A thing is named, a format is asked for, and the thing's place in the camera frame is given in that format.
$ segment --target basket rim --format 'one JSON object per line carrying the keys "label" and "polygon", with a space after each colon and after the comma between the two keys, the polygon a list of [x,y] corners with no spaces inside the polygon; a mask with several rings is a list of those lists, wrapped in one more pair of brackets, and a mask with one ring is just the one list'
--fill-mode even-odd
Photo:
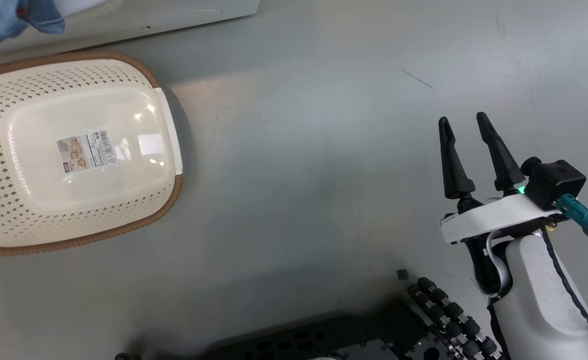
{"label": "basket rim", "polygon": [[[47,66],[52,64],[60,64],[67,62],[77,62],[84,60],[118,60],[124,62],[145,76],[152,88],[160,88],[159,81],[152,75],[150,69],[148,69],[142,62],[129,55],[122,54],[116,51],[79,51],[79,52],[66,52],[63,54],[46,55],[41,57],[32,57],[29,59],[22,59],[13,61],[10,63],[0,64],[0,75],[7,73],[13,73],[14,71],[20,71],[29,68],[36,68],[38,66]],[[176,175],[174,178],[174,185],[172,193],[167,199],[166,203],[157,210],[157,212],[136,221],[132,221],[125,225],[111,228],[109,230],[97,232],[95,234],[84,235],[80,237],[74,237],[72,239],[66,239],[61,241],[54,241],[43,244],[31,244],[24,246],[0,246],[0,256],[17,256],[17,255],[28,255],[37,253],[47,253],[49,251],[63,250],[68,248],[75,248],[77,246],[91,244],[99,242],[101,240],[116,237],[129,233],[130,231],[137,230],[155,223],[163,216],[165,216],[170,209],[175,205],[183,187],[183,175]]]}

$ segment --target white plastic basket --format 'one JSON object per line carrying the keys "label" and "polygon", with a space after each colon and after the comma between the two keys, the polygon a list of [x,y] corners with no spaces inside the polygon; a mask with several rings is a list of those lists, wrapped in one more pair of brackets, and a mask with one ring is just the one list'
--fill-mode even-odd
{"label": "white plastic basket", "polygon": [[0,66],[0,255],[153,223],[181,174],[168,101],[138,61],[78,52]]}

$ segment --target black wire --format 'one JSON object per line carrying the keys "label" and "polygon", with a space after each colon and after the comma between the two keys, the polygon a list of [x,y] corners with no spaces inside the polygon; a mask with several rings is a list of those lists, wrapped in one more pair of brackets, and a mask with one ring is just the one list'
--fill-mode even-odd
{"label": "black wire", "polygon": [[576,308],[578,308],[578,310],[580,311],[580,314],[582,315],[582,317],[585,318],[585,321],[587,321],[587,325],[588,325],[587,310],[585,310],[582,303],[578,300],[578,297],[576,296],[574,290],[572,289],[572,286],[570,286],[568,278],[566,278],[566,274],[563,272],[563,269],[561,269],[561,265],[559,264],[559,259],[557,258],[556,253],[554,253],[554,248],[552,247],[552,242],[550,241],[550,237],[548,236],[548,231],[546,230],[545,225],[543,225],[540,228],[540,230],[543,232],[543,241],[545,242],[545,245],[547,246],[547,252],[549,253],[549,257],[552,258],[552,264],[554,264],[554,269],[556,269],[556,273],[558,274],[558,276],[560,276],[561,281],[563,281],[563,286],[565,287],[565,291],[568,294],[570,294],[570,297],[572,297],[572,301],[573,301],[574,305],[576,306]]}

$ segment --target gray table surface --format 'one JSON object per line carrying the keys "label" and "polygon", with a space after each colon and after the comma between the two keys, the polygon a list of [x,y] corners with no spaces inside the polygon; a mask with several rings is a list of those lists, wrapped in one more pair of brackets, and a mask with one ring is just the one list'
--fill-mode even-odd
{"label": "gray table surface", "polygon": [[[517,161],[563,158],[588,178],[588,0],[262,0],[255,16],[104,48],[163,84],[182,194],[129,234],[0,257],[0,359],[108,360],[134,341],[192,355],[367,310],[407,286],[398,269],[489,332],[465,247],[441,240],[456,202],[438,118],[479,199],[498,193],[478,111]],[[552,241],[588,304],[588,238],[565,223]]]}

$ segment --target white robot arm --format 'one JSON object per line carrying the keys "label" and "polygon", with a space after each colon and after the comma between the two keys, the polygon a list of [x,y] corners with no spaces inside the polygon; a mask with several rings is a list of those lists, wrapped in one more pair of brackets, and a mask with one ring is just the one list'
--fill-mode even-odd
{"label": "white robot arm", "polygon": [[[472,198],[475,185],[454,148],[448,119],[441,118],[445,197],[458,199],[457,213],[441,221],[443,239],[468,248],[477,283],[490,297],[502,358],[588,360],[588,310],[546,229],[572,219],[588,235],[588,210],[575,198],[585,176],[564,160],[543,164],[532,157],[519,168],[488,116],[479,112],[476,120],[503,198]],[[529,182],[519,191],[515,185],[525,181],[524,173]]]}

